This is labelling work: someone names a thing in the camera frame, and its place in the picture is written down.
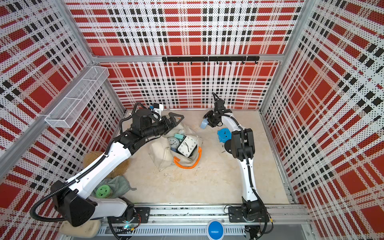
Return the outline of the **bright blue round alarm clock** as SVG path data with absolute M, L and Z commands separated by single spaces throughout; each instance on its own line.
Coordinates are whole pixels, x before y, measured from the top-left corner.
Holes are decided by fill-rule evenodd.
M 218 131 L 218 139 L 220 143 L 225 144 L 232 139 L 232 132 L 228 128 L 221 129 Z

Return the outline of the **light blue square alarm clock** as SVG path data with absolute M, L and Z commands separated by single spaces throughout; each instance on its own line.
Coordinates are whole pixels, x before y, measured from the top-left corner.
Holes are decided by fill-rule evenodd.
M 200 128 L 204 130 L 208 125 L 209 125 L 208 119 L 204 118 L 201 125 L 200 125 Z

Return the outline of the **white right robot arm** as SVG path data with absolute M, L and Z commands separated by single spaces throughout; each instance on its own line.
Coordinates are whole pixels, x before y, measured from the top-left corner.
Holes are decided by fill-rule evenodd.
M 270 221 L 267 208 L 258 194 L 254 174 L 255 142 L 252 129 L 242 126 L 234 117 L 233 112 L 225 107 L 224 100 L 213 94 L 214 109 L 204 115 L 208 126 L 214 128 L 223 124 L 231 134 L 225 142 L 226 151 L 238 160 L 242 177 L 242 214 L 249 222 Z

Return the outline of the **white round clock black back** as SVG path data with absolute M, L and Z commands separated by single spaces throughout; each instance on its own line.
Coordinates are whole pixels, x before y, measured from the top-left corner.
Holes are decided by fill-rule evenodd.
M 227 153 L 229 154 L 233 154 L 233 143 L 232 143 L 232 140 L 227 140 L 225 143 L 224 143 L 224 148 L 226 150 Z

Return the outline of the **beige canvas bag orange handles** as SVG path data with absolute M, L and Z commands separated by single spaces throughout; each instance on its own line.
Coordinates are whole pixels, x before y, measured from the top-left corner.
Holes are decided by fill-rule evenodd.
M 182 134 L 186 136 L 194 136 L 198 138 L 198 146 L 189 158 L 179 154 L 177 150 L 171 149 L 167 138 L 174 137 L 174 134 Z M 157 167 L 158 171 L 163 171 L 170 166 L 177 166 L 184 170 L 191 170 L 195 168 L 202 157 L 202 143 L 203 140 L 187 125 L 181 123 L 167 135 L 150 143 L 149 155 Z

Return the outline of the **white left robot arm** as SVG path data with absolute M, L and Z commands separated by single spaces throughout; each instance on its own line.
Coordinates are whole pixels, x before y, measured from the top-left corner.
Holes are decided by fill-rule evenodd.
M 168 134 L 184 119 L 183 115 L 159 113 L 143 108 L 133 109 L 129 117 L 119 123 L 131 120 L 129 129 L 120 129 L 120 134 L 112 139 L 105 152 L 77 175 L 65 182 L 56 181 L 51 192 L 37 201 L 30 209 L 30 216 L 40 222 L 68 221 L 79 227 L 89 220 L 104 217 L 122 216 L 130 202 L 121 198 L 97 200 L 91 194 L 98 184 L 118 165 L 134 155 L 146 143 Z M 48 218 L 37 213 L 38 207 L 52 200 L 59 218 Z

